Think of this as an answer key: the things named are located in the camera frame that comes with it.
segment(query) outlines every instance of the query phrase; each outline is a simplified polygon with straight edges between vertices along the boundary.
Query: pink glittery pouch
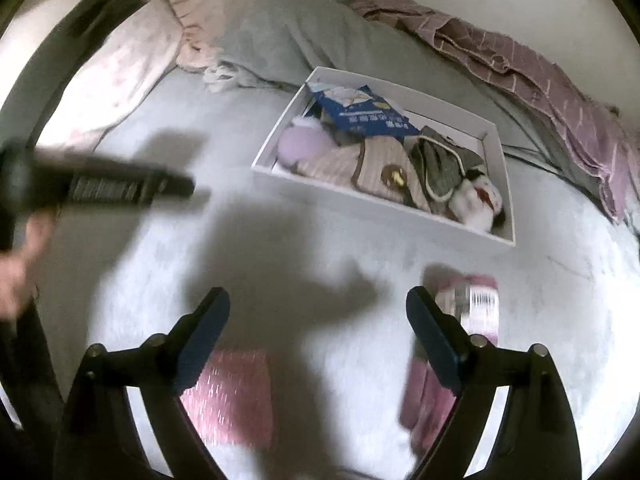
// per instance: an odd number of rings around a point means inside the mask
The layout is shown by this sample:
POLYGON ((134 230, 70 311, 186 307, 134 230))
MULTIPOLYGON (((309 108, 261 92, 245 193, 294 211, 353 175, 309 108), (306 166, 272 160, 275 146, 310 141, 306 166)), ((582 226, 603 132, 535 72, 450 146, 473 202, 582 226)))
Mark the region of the pink glittery pouch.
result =
POLYGON ((270 447, 273 410, 264 351, 213 352, 180 400, 206 444, 270 447))

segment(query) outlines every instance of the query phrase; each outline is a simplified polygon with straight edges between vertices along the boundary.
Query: gray blanket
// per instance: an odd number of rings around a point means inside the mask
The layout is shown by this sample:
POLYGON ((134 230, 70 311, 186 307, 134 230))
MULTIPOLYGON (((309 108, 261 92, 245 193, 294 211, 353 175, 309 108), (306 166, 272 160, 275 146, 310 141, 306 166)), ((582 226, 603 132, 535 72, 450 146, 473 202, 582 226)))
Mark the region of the gray blanket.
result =
POLYGON ((300 86, 317 66, 348 70, 417 89, 495 123, 506 152, 543 164, 599 203, 597 178, 571 160, 550 122, 478 80, 419 39, 368 22, 353 0, 257 0, 222 39, 205 81, 233 86, 300 86))

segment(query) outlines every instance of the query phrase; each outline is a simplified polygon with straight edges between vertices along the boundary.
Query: blue package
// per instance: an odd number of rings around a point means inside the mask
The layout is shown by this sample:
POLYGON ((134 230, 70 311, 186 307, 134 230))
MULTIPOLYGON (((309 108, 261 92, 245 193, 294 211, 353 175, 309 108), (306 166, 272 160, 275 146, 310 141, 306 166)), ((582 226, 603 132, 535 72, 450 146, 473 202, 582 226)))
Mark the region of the blue package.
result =
POLYGON ((409 119, 374 94, 368 86, 358 89, 324 83, 311 83, 308 86, 339 130, 365 137, 420 134, 409 119))

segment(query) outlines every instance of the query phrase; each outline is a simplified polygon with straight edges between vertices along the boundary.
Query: human hand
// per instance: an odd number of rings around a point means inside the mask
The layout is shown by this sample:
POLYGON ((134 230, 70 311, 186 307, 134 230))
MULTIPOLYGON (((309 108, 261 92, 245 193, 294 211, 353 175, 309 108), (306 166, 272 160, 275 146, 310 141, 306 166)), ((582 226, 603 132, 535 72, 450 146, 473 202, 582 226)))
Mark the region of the human hand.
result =
POLYGON ((35 290, 36 264, 49 246, 58 215, 43 210, 27 220, 24 243, 0 253, 0 319, 13 320, 28 307, 35 290))

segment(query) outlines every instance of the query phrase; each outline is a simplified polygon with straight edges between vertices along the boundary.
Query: white box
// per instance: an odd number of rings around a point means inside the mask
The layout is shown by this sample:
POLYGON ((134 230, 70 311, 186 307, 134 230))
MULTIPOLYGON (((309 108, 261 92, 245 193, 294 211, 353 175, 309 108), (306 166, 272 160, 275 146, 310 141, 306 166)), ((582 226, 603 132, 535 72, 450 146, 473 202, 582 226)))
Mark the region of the white box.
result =
POLYGON ((306 85, 298 90, 284 110, 252 164, 257 186, 304 202, 384 222, 394 230, 408 230, 414 236, 430 238, 439 245, 461 251, 472 250, 485 255, 495 255, 515 247, 509 178, 498 131, 493 123, 430 95, 368 76, 318 67, 306 81, 348 88, 368 85, 376 94, 392 99, 404 108, 406 116, 419 130, 428 124, 458 145, 474 150, 486 161, 488 176, 502 195, 506 222, 494 230, 493 234, 481 233, 441 216, 356 190, 331 186, 319 180, 284 171, 273 171, 280 134, 290 125, 292 118, 304 114, 313 101, 313 94, 306 85))

